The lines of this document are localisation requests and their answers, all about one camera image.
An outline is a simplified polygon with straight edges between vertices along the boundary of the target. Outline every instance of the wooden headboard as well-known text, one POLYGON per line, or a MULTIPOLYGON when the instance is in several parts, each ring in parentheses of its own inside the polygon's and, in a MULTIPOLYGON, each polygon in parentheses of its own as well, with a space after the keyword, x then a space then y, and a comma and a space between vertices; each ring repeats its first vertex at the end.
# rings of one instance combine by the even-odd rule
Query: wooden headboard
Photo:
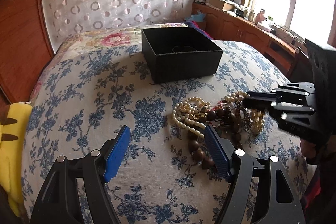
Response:
POLYGON ((0 37, 0 88, 11 103, 29 101, 41 70, 54 56, 42 1, 0 0, 0 37))

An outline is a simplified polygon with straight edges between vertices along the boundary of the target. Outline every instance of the open box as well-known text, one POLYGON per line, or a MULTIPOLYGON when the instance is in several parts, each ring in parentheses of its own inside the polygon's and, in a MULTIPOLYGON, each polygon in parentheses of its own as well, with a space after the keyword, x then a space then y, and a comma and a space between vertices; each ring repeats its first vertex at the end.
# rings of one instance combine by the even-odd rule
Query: open box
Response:
POLYGON ((154 83, 213 75, 223 50, 194 28, 142 29, 142 52, 154 83))

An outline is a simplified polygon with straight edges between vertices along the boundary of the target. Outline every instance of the yellow plush toy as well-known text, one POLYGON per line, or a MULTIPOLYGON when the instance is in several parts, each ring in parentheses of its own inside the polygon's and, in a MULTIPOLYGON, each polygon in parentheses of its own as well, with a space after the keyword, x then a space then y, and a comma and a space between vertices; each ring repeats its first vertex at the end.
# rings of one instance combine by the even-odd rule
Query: yellow plush toy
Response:
POLYGON ((21 157, 31 111, 30 105, 15 103, 9 106, 8 114, 0 117, 0 185, 7 192, 9 206, 18 217, 19 205, 23 204, 21 157))

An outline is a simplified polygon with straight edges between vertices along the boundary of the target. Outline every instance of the pink figurine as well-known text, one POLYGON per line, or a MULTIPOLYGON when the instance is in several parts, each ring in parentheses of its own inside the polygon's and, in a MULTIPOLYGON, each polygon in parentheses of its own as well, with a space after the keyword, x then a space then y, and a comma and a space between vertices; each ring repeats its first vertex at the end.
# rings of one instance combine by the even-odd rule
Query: pink figurine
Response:
POLYGON ((265 14, 265 10, 264 9, 261 9, 260 12, 257 14, 255 20, 254 20, 254 23, 255 24, 258 24, 258 22, 263 22, 264 20, 266 20, 266 17, 264 16, 265 14))

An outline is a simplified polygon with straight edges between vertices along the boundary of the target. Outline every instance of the blue floral pattern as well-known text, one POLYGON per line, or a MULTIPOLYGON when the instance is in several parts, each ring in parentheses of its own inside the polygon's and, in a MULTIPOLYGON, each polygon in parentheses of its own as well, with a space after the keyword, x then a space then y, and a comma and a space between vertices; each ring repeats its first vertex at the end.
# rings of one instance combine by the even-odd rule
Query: blue floral pattern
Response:
MULTIPOLYGON (((106 186, 121 222, 215 221, 229 185, 192 161, 186 132, 170 120, 172 106, 190 96, 216 103, 234 90, 269 91, 287 81, 250 46, 216 43, 223 56, 215 75, 160 85, 153 84, 141 44, 82 51, 54 65, 42 83, 26 130, 21 181, 28 215, 59 155, 83 157, 127 125, 131 143, 117 176, 106 186)), ((314 169, 305 163, 299 139, 277 130, 269 116, 265 120, 265 130, 257 138, 242 134, 243 147, 261 158, 277 155, 301 195, 314 169)), ((201 148, 208 154, 204 145, 201 148)), ((251 218, 256 188, 253 182, 244 222, 251 218)), ((82 182, 78 191, 89 224, 82 182)))

